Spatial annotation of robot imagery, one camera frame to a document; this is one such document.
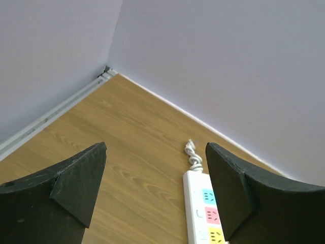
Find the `outlet slot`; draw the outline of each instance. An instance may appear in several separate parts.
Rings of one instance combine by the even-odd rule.
[[[209,224],[221,225],[218,210],[214,207],[205,207],[205,216]]]
[[[224,244],[223,232],[220,228],[209,228],[210,244]]]
[[[203,200],[205,204],[217,205],[213,190],[202,189]]]

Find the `pink outlet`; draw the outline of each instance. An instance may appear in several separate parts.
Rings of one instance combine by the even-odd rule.
[[[205,216],[210,224],[220,225],[218,210],[214,207],[205,207]]]

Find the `yellow square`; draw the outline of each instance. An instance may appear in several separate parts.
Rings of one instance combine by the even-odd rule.
[[[224,244],[222,229],[209,228],[210,244]]]

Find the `gray wall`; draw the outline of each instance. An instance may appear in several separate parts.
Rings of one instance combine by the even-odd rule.
[[[0,142],[104,68],[122,0],[0,3]]]
[[[124,0],[108,64],[325,186],[324,12],[324,1]]]

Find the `cable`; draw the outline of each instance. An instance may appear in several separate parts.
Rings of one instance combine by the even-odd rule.
[[[195,153],[195,144],[194,142],[189,139],[188,143],[185,145],[185,152],[187,155],[189,155],[189,163],[192,164],[192,166],[189,168],[192,171],[195,172],[203,172],[203,167],[202,167],[202,158]]]

